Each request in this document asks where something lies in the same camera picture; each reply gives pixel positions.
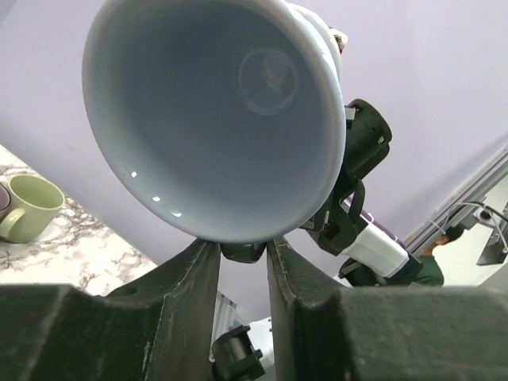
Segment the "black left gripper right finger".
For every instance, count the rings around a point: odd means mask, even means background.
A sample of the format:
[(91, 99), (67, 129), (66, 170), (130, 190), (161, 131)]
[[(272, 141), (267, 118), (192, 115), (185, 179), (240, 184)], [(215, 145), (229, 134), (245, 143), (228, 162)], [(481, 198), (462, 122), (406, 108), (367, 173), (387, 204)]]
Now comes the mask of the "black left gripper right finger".
[(356, 380), (342, 286), (281, 237), (267, 243), (277, 380)]

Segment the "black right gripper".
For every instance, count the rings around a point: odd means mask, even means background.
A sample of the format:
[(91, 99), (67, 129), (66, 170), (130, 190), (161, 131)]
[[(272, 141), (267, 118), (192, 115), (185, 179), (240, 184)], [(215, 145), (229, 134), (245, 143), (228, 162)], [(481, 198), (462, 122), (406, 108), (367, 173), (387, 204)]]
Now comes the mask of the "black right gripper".
[(391, 128), (369, 102), (355, 99), (346, 107), (346, 146), (339, 177), (318, 212), (302, 226), (318, 247), (338, 256), (367, 226), (360, 217), (364, 207), (363, 179), (388, 155)]

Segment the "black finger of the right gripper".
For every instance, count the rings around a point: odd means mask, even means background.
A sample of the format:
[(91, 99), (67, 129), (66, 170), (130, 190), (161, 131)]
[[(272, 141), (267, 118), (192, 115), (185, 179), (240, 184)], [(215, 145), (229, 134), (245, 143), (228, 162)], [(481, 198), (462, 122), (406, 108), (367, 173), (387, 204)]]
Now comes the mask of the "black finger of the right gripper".
[(256, 263), (265, 251), (265, 243), (220, 244), (221, 253), (227, 259), (238, 263)]

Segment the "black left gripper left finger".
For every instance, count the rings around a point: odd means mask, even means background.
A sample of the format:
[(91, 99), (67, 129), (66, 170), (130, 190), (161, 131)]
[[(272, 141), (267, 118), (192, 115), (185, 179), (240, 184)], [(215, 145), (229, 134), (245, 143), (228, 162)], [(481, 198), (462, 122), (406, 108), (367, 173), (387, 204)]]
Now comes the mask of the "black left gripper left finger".
[(149, 273), (100, 298), (95, 380), (206, 380), (218, 244), (196, 240)]

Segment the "grey ceramic mug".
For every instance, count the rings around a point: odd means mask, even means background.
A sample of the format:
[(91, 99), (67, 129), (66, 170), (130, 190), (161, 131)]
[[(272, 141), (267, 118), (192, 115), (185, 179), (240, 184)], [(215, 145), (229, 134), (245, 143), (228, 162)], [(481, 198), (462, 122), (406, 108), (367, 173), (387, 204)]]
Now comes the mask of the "grey ceramic mug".
[(289, 233), (343, 163), (336, 35), (285, 1), (107, 1), (83, 55), (96, 143), (124, 187), (185, 233), (240, 244)]

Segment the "green ceramic mug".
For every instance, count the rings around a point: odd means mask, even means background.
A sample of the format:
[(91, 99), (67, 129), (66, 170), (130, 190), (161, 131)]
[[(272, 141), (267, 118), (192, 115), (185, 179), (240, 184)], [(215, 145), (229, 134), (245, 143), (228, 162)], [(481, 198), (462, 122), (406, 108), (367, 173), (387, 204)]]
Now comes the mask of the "green ceramic mug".
[(39, 237), (66, 201), (60, 188), (35, 175), (14, 175), (6, 188), (11, 202), (1, 221), (1, 238), (15, 244)]

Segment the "purple ceramic mug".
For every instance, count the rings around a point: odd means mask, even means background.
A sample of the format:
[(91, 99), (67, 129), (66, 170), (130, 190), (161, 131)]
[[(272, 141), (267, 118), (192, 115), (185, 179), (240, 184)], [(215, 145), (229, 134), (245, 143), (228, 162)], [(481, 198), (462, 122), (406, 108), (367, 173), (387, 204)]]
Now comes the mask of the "purple ceramic mug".
[(11, 196), (7, 188), (0, 184), (0, 217), (4, 218), (8, 209), (10, 208)]

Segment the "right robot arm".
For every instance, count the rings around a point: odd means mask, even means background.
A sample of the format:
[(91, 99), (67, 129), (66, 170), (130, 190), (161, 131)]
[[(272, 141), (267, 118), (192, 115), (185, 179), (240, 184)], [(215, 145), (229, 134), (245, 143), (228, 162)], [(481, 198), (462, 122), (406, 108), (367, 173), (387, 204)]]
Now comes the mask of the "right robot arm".
[(344, 162), (332, 193), (302, 225), (317, 246), (348, 259), (339, 270), (352, 286), (408, 285), (422, 265), (403, 243), (364, 211), (364, 178), (388, 155), (392, 132), (369, 102), (346, 107)]

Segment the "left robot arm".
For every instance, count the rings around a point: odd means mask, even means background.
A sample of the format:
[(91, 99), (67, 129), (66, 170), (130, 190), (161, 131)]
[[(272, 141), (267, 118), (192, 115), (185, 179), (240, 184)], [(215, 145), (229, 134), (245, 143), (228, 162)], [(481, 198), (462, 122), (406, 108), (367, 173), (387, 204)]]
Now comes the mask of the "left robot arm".
[(100, 298), (104, 380), (254, 380), (275, 357), (279, 380), (355, 380), (340, 286), (283, 238), (267, 244), (271, 324), (212, 338), (221, 249), (197, 240)]

